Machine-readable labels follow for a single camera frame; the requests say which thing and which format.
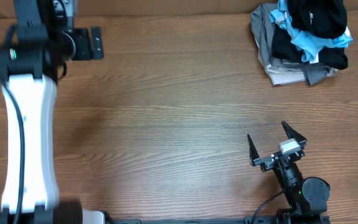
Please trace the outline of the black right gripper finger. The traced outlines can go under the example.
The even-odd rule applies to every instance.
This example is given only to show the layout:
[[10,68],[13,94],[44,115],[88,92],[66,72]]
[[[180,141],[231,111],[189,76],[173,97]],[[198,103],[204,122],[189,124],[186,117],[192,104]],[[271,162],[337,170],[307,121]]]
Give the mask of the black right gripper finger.
[[286,121],[281,122],[288,139],[294,139],[301,148],[306,146],[307,138],[295,131]]
[[257,166],[258,161],[260,160],[260,156],[259,156],[259,153],[256,150],[256,147],[255,147],[255,145],[253,143],[253,140],[252,140],[250,134],[247,135],[247,140],[248,140],[248,144],[249,144],[250,164],[252,166]]

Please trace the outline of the black polo shirt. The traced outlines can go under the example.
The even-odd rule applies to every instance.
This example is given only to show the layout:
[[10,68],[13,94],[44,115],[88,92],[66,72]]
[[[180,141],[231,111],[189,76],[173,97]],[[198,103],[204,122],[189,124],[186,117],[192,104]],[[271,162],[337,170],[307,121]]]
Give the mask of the black polo shirt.
[[335,39],[347,27],[343,0],[288,0],[292,27],[308,31],[322,39]]

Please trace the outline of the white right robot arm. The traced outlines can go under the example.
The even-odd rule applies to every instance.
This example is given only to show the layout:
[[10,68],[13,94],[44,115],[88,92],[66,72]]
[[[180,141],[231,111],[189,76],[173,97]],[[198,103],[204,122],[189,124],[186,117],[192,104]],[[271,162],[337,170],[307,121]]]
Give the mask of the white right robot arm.
[[[286,121],[281,122],[288,137],[278,145],[278,151],[261,158],[250,135],[247,135],[251,166],[260,166],[262,172],[272,170],[281,191],[260,205],[245,223],[329,223],[327,202],[331,186],[322,178],[304,178],[296,162],[304,155],[307,138],[295,131]],[[274,216],[260,216],[259,212],[268,203],[284,195],[289,208],[279,209]]]

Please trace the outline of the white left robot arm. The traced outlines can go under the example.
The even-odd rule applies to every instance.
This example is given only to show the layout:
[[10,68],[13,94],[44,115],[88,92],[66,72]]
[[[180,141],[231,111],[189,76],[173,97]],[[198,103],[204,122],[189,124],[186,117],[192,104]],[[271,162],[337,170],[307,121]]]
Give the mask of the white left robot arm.
[[53,163],[53,111],[67,62],[101,60],[101,30],[74,26],[76,1],[15,0],[17,21],[0,45],[8,122],[0,224],[109,222],[78,200],[60,201]]

